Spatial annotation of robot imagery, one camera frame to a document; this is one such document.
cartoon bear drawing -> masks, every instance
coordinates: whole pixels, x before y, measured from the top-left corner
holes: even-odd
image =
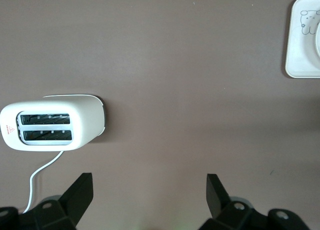
[[[317,26],[320,22],[320,10],[301,11],[300,22],[302,27],[302,34],[316,34]]]

square plate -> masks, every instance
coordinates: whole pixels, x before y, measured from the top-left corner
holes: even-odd
[[[319,22],[320,0],[295,1],[291,11],[285,62],[289,76],[320,78],[320,55],[316,44]]]

power cord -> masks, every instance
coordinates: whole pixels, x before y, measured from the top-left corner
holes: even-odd
[[[34,183],[33,183],[33,179],[34,179],[34,176],[39,173],[41,170],[45,169],[46,167],[48,167],[49,165],[53,164],[58,158],[60,158],[60,156],[64,153],[64,151],[61,151],[54,159],[52,159],[50,162],[48,162],[47,164],[43,165],[42,167],[38,168],[30,177],[30,194],[29,194],[29,202],[28,202],[28,205],[26,207],[26,209],[23,211],[23,214],[25,214],[30,206],[31,206],[31,203],[32,203],[32,198],[33,198],[33,192],[34,192]]]

floor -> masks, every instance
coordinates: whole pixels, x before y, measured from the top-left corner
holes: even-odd
[[[36,178],[34,204],[93,174],[86,230],[197,230],[206,177],[320,229],[320,80],[285,71],[295,0],[0,0],[0,109],[93,94],[107,129]],[[57,152],[0,138],[0,206]]]

white plate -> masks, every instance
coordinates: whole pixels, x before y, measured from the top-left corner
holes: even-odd
[[[292,6],[285,70],[293,78],[320,78],[320,0]]]

